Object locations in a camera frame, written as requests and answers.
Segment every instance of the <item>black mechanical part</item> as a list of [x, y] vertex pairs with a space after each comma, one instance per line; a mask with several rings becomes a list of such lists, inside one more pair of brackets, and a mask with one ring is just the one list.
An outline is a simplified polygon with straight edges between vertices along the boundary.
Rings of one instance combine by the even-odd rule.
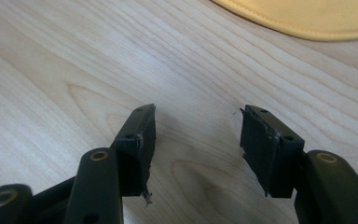
[[265, 109], [247, 105], [241, 111], [243, 157], [266, 196], [290, 198], [304, 140]]
[[35, 196], [25, 185], [0, 187], [0, 223], [122, 223], [121, 197], [143, 194], [150, 203], [155, 111], [154, 105], [133, 110], [112, 146], [86, 153], [77, 176], [61, 184]]
[[242, 114], [244, 158], [266, 193], [286, 198], [295, 188], [301, 224], [358, 223], [358, 174], [344, 159], [303, 152], [304, 140], [263, 108], [247, 105]]

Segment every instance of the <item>yellow round object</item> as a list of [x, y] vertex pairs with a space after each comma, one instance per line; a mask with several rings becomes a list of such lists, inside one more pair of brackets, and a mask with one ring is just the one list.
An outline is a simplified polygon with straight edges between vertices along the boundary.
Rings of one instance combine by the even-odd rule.
[[213, 0], [279, 32], [309, 40], [358, 39], [358, 0]]

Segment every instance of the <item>wood grain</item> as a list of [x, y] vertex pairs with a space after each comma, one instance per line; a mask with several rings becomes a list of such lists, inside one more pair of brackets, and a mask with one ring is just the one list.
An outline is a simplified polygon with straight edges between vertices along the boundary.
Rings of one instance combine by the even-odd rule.
[[153, 204], [126, 223], [297, 223], [241, 157], [241, 113], [265, 107], [358, 173], [358, 41], [283, 35], [207, 1], [0, 1], [0, 186], [40, 192], [157, 106]]

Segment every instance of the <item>light wood surface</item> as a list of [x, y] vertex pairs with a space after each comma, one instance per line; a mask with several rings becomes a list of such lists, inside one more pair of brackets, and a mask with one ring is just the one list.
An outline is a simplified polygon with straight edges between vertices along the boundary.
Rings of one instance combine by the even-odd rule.
[[75, 175], [150, 103], [153, 204], [125, 198], [126, 223], [297, 223], [241, 157], [246, 104], [358, 173], [358, 41], [282, 35], [207, 0], [0, 1], [0, 186]]

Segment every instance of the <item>wooden table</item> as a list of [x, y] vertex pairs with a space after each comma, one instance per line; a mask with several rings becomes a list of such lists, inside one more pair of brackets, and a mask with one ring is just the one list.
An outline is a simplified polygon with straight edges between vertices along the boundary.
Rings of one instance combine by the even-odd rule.
[[0, 1], [0, 186], [75, 175], [150, 103], [153, 204], [125, 198], [125, 223], [297, 223], [242, 158], [247, 104], [358, 173], [358, 41], [283, 35], [207, 0]]

